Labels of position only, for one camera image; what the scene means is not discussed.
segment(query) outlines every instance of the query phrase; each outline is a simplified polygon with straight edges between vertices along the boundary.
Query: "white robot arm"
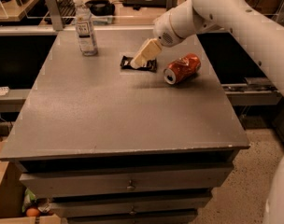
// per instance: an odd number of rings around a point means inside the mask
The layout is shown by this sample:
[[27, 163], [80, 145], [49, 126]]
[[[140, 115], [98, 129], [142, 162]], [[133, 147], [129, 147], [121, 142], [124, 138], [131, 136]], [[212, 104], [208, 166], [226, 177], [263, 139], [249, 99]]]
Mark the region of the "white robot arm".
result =
[[216, 26], [232, 34], [284, 96], [284, 27], [245, 0], [187, 0], [158, 18], [153, 33], [172, 47]]

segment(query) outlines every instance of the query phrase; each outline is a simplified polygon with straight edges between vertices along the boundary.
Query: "concrete floor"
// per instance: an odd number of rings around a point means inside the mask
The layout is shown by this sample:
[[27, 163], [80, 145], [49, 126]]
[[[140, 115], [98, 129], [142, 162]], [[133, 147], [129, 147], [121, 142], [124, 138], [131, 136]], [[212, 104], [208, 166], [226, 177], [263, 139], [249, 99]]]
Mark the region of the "concrete floor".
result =
[[246, 129], [251, 147], [234, 160], [234, 170], [191, 224], [262, 223], [264, 205], [284, 148], [272, 129]]

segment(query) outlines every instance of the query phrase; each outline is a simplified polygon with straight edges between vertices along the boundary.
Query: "drawer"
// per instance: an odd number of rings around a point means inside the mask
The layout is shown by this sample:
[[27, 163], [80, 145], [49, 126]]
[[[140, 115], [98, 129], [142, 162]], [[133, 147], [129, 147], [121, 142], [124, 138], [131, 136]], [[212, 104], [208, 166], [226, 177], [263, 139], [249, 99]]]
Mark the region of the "drawer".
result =
[[179, 210], [142, 215], [113, 215], [107, 217], [68, 218], [68, 224], [183, 224], [197, 217], [196, 210]]
[[231, 163], [173, 165], [23, 174], [21, 182], [37, 198], [86, 196], [220, 186]]
[[141, 213], [204, 207], [211, 199], [208, 190], [175, 190], [133, 194], [105, 195], [73, 202], [51, 203], [50, 209], [59, 217], [87, 217]]

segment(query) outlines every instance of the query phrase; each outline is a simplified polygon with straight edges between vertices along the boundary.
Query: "water bottle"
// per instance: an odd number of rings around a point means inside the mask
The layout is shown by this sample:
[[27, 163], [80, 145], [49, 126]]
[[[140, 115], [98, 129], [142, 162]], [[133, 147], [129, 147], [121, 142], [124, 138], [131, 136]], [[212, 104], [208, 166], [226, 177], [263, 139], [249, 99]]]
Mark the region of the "water bottle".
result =
[[73, 0], [76, 7], [76, 31], [80, 50], [85, 56], [97, 54], [96, 37], [92, 23], [92, 13], [83, 0]]

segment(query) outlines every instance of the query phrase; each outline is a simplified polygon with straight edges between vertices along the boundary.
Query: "soda can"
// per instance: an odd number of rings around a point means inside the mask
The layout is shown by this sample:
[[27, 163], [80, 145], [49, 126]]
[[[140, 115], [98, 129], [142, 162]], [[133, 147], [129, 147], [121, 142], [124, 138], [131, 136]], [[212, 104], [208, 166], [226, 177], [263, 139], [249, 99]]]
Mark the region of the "soda can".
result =
[[163, 71], [164, 80], [170, 85], [177, 84], [195, 74], [200, 67], [199, 58], [195, 54], [189, 53], [167, 65], [167, 68]]

